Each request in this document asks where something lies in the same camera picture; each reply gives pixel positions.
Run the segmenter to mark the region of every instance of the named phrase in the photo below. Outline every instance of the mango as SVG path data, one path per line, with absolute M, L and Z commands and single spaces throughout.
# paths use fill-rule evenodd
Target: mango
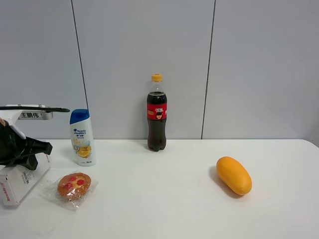
M 236 194 L 245 195 L 252 189 L 249 173 L 234 158 L 220 158 L 216 163 L 216 171 L 220 179 Z

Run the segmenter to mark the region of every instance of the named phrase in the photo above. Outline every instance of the cardboard box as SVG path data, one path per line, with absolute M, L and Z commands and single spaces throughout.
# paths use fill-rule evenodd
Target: cardboard box
M 36 155 L 38 166 L 36 170 L 29 170 L 21 165 L 6 166 L 0 170 L 0 189 L 3 203 L 15 206 L 25 197 L 32 187 L 51 167 L 50 155 L 39 153 Z

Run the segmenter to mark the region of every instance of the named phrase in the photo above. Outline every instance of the shampoo bottle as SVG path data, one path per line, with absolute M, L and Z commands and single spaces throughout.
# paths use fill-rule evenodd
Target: shampoo bottle
M 96 163 L 91 118 L 87 109 L 74 110 L 70 118 L 71 141 L 76 161 L 81 166 Z

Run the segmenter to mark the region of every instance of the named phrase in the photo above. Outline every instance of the cola bottle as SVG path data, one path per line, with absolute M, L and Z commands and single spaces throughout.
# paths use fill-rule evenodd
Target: cola bottle
M 162 75 L 152 75 L 152 90 L 147 98 L 149 124 L 149 149 L 158 152 L 166 146 L 165 125 L 167 115 L 167 97 L 162 89 Z

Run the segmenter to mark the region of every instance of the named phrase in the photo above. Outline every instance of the gray wall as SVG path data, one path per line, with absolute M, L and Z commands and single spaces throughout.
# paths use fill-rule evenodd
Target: gray wall
M 203 138 L 319 144 L 319 1 L 216 0 L 211 45 L 211 0 L 74 0 L 74 12 L 96 138 L 147 136 L 160 72 L 168 138 L 201 138 L 206 97 Z M 0 105 L 85 108 L 77 47 L 70 1 L 0 0 Z M 68 122 L 18 126 L 68 138 Z
M 319 122 L 319 1 L 217 0 L 203 138 L 306 138 Z
M 0 0 L 0 106 L 86 107 L 71 4 Z M 27 136 L 68 138 L 70 114 L 19 120 Z

